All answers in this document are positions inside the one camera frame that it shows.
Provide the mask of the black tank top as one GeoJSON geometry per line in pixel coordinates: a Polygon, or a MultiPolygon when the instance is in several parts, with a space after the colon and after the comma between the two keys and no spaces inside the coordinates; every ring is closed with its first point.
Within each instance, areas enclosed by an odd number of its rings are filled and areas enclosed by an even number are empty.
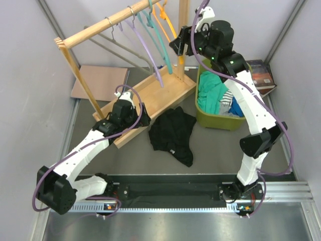
{"type": "Polygon", "coordinates": [[[190,137],[196,118],[184,112],[181,106],[169,108],[156,118],[148,131],[150,143],[155,151],[164,151],[174,156],[187,167],[193,164],[190,137]]]}

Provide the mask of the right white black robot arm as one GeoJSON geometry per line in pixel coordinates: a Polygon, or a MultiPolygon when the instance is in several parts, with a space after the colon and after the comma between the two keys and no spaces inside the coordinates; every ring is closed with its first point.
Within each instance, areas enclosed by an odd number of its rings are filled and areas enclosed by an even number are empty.
{"type": "Polygon", "coordinates": [[[233,50],[234,30],[223,20],[204,23],[199,32],[183,26],[169,46],[178,56],[200,54],[211,63],[212,70],[222,73],[222,82],[232,92],[249,126],[250,135],[240,140],[243,158],[236,180],[231,185],[235,198],[247,198],[257,184],[258,171],[272,146],[287,129],[278,123],[263,105],[254,86],[249,66],[233,50]]]}

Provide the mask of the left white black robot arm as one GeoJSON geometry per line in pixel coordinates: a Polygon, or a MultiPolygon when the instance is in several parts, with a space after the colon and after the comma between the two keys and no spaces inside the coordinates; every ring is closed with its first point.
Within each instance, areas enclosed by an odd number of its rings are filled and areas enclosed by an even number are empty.
{"type": "Polygon", "coordinates": [[[118,137],[130,129],[147,127],[150,117],[145,104],[138,112],[131,100],[118,99],[107,115],[98,121],[84,140],[65,158],[50,168],[43,166],[37,172],[33,200],[39,200],[58,214],[67,213],[74,203],[99,195],[108,199],[113,195],[111,180],[105,174],[95,174],[78,180],[80,172],[118,137]]]}

